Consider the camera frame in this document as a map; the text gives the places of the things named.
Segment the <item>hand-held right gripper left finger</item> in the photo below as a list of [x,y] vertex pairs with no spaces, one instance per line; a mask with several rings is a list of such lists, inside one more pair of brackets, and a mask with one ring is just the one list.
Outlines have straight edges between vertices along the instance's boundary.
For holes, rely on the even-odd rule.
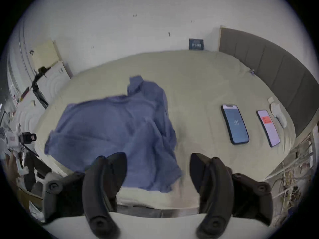
[[85,172],[74,172],[50,180],[43,187],[44,224],[58,218],[85,215],[92,233],[102,239],[116,239],[120,229],[110,216],[117,212],[116,195],[127,174],[123,152],[98,156]]

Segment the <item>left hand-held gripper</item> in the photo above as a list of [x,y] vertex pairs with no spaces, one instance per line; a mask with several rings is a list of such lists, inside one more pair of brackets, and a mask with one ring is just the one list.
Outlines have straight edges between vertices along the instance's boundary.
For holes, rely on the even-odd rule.
[[0,136],[8,149],[20,149],[21,146],[31,144],[37,140],[36,134],[30,132],[19,133],[0,130]]

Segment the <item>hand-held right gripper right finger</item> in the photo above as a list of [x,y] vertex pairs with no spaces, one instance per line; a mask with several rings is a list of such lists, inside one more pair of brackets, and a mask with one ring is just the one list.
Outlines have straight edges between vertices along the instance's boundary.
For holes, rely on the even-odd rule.
[[197,238],[219,238],[232,216],[271,225],[273,198],[267,182],[233,173],[218,157],[201,153],[191,154],[190,177],[200,195],[199,213],[206,214],[197,227]]

